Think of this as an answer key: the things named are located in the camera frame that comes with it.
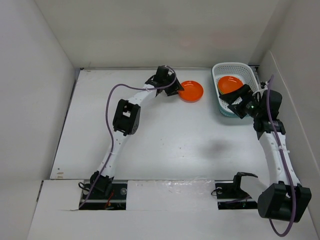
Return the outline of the orange plate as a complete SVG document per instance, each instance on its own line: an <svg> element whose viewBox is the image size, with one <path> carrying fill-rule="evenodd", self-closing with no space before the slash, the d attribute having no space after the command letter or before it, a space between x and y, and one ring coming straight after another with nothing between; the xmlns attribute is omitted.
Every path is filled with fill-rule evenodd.
<svg viewBox="0 0 320 240"><path fill-rule="evenodd" d="M243 85L243 82L239 78L230 75L221 77L217 82L217 86L219 86L225 94L233 92Z"/></svg>
<svg viewBox="0 0 320 240"><path fill-rule="evenodd" d="M183 90L178 91L179 97L188 103L195 103L199 101L203 94L204 89L202 85L193 80L187 80L181 83Z"/></svg>

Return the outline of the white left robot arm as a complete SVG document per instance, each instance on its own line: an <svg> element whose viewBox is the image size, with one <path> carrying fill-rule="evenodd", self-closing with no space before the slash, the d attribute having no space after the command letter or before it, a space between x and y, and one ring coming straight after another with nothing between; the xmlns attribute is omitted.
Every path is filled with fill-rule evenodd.
<svg viewBox="0 0 320 240"><path fill-rule="evenodd" d="M112 123L110 123L109 105L112 94L119 87L136 90L137 93L128 99L118 101ZM167 65L159 66L156 73L142 87L119 83L111 89L105 107L105 121L111 143L97 171L90 177L90 192L94 191L98 197L103 199L111 194L118 155L128 138L138 130L142 106L157 97L161 92L165 92L170 97L183 90L184 88L180 84L176 72Z"/></svg>

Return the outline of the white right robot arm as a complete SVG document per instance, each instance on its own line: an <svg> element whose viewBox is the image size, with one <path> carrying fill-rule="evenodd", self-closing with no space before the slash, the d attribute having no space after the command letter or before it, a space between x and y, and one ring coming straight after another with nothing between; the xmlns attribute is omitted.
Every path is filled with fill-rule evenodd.
<svg viewBox="0 0 320 240"><path fill-rule="evenodd" d="M254 93L247 85L219 98L227 108L243 119L253 118L253 128L263 148L270 184L262 184L254 173L238 172L231 191L237 197L245 194L257 203L260 217L298 223L312 198L311 190L301 185L286 147L286 130L278 119L282 95L274 90Z"/></svg>

